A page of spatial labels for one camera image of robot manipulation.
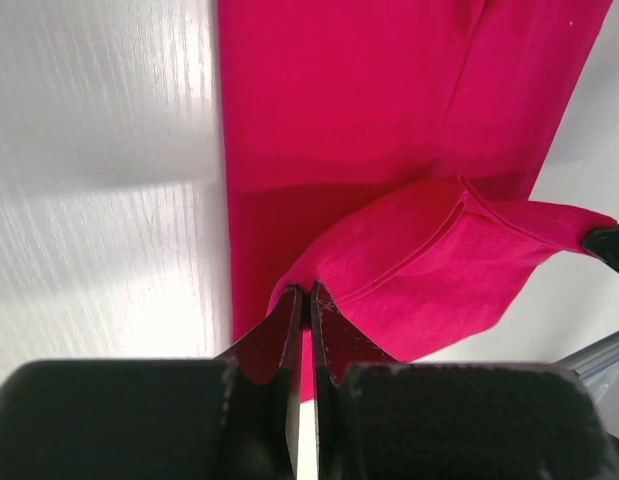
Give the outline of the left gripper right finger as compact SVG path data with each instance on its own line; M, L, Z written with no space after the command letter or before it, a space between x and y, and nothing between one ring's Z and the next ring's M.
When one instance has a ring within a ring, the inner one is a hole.
M322 479L619 479L619 443L554 364L401 363L310 294Z

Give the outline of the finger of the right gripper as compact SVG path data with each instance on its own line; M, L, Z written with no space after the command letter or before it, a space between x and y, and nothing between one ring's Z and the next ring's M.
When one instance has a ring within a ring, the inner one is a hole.
M582 248L619 274L619 224L589 231Z

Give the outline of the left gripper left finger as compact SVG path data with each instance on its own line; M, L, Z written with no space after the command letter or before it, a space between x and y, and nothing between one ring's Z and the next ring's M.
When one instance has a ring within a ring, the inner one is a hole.
M293 479L303 293L212 359L47 360L0 387L0 479Z

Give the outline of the magenta pink t shirt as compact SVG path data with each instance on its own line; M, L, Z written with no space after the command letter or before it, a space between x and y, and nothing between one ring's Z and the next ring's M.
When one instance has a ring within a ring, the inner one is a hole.
M533 201L606 1L222 1L235 338L324 284L400 361L614 220Z

